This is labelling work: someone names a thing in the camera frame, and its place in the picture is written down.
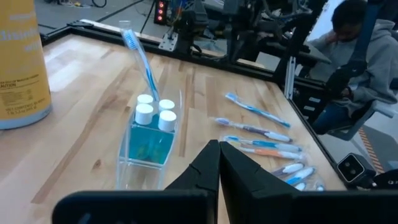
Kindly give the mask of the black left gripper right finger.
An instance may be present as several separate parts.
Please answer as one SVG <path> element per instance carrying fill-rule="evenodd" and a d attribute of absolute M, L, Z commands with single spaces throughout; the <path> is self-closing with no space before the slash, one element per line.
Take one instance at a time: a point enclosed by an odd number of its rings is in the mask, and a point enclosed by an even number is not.
<path fill-rule="evenodd" d="M 264 170 L 227 142 L 220 142 L 220 179 L 230 223 L 288 224 L 293 186 Z"/>

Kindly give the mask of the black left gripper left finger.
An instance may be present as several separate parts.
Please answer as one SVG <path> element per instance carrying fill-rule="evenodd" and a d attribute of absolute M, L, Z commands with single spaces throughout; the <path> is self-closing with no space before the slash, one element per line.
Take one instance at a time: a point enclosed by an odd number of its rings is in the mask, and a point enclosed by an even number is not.
<path fill-rule="evenodd" d="M 218 221 L 221 148 L 209 141 L 188 167 L 165 189 L 184 191 L 184 199 L 170 203 L 166 224 L 202 224 Z"/>

